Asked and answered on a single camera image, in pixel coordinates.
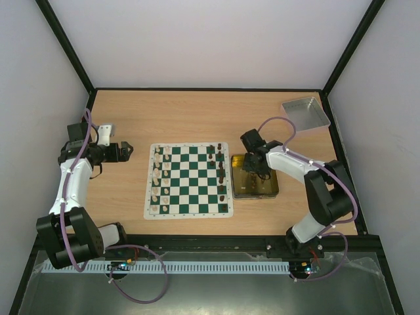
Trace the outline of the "gold metal tin tray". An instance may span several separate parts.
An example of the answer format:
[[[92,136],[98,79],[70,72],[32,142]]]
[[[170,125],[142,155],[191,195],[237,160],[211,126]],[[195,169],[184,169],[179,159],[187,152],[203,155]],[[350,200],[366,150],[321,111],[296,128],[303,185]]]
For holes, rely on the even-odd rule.
[[[279,194],[276,172],[271,170],[270,177],[261,178],[256,173],[243,170],[245,156],[233,155],[230,158],[233,197],[236,200],[271,199]]]

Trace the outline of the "green white chess board mat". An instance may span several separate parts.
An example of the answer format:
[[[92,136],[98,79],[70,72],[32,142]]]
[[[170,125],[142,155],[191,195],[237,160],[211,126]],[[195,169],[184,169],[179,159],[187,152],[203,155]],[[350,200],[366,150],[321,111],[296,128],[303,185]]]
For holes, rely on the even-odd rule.
[[[224,219],[234,214],[226,142],[150,146],[146,220]]]

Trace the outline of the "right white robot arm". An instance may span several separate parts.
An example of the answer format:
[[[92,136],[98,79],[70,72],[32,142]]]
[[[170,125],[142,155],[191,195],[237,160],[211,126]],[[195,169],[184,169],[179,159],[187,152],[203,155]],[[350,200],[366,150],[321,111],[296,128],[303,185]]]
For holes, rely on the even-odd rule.
[[[263,180],[269,179],[271,172],[279,171],[304,185],[308,214],[286,232],[286,249],[290,255],[302,256],[330,228],[357,218],[354,186],[341,162],[309,159],[282,142],[266,142],[256,129],[244,133],[240,139],[246,149],[244,171]]]

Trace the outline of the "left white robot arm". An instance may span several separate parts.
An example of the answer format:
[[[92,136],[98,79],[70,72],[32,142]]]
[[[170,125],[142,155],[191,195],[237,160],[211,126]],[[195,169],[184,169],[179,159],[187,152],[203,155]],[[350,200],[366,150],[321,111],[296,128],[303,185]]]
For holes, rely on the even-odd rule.
[[[47,216],[37,220],[39,239],[56,269],[80,267],[99,258],[105,249],[127,241],[124,227],[113,222],[98,227],[85,206],[89,181],[103,163],[127,162],[133,147],[126,141],[112,142],[111,123],[90,127],[86,121],[67,126],[68,141],[58,157],[60,186]]]

